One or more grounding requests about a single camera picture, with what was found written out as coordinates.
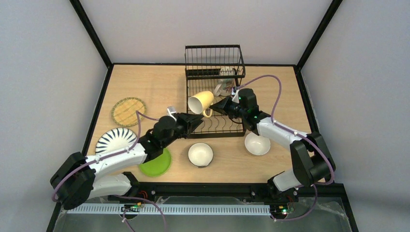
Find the yellow ceramic mug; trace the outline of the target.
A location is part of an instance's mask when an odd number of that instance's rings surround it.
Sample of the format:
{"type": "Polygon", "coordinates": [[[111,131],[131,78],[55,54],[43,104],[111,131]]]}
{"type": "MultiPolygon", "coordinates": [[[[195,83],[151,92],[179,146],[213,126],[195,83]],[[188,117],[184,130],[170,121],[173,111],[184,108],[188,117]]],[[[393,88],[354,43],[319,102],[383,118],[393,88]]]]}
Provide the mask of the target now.
{"type": "Polygon", "coordinates": [[[194,114],[202,114],[210,118],[213,110],[210,109],[214,100],[214,94],[211,91],[202,91],[188,98],[188,108],[194,114]]]}

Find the black rimmed white bowl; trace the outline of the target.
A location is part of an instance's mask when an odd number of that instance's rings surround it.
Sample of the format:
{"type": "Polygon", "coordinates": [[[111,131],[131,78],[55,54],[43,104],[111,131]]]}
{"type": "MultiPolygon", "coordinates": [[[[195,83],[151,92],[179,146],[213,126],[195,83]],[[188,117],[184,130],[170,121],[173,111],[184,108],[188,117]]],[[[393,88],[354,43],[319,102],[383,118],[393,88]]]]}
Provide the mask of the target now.
{"type": "Polygon", "coordinates": [[[199,168],[208,166],[213,156],[212,148],[206,143],[195,143],[188,150],[189,161],[199,168]]]}

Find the black wire dish rack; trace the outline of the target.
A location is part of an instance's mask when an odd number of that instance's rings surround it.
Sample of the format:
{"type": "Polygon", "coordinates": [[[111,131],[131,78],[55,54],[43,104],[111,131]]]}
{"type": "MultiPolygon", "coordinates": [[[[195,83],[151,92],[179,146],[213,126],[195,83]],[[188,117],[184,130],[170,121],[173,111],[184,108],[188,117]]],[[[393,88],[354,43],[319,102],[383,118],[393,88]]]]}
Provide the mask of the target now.
{"type": "MultiPolygon", "coordinates": [[[[231,94],[241,84],[246,69],[238,44],[187,45],[185,47],[185,76],[187,98],[210,91],[214,103],[231,94]]],[[[241,120],[231,120],[214,111],[189,136],[192,139],[242,137],[245,129],[241,120]]]]}

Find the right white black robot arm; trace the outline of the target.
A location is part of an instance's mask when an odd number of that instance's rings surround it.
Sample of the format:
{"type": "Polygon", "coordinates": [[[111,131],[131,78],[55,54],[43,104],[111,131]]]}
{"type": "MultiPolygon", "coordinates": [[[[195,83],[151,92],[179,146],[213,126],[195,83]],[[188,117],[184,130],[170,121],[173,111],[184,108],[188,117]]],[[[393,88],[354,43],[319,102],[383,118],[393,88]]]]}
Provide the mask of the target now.
{"type": "Polygon", "coordinates": [[[268,138],[290,151],[292,168],[272,178],[274,189],[284,192],[291,188],[331,184],[335,178],[335,163],[323,136],[318,132],[294,130],[259,109],[253,90],[245,88],[234,97],[226,97],[210,108],[229,118],[241,119],[246,130],[268,138]]]}

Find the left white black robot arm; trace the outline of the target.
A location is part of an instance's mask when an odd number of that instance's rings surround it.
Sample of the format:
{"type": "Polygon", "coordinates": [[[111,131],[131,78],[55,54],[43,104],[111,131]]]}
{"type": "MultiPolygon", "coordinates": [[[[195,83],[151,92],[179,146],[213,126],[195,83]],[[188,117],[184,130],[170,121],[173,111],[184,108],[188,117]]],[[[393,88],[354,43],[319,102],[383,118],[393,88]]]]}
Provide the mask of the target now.
{"type": "Polygon", "coordinates": [[[85,156],[72,153],[50,178],[52,201],[64,209],[76,208],[90,198],[94,184],[104,176],[129,166],[156,159],[177,139],[186,139],[203,122],[203,115],[176,113],[162,116],[133,144],[106,154],[85,156]]]}

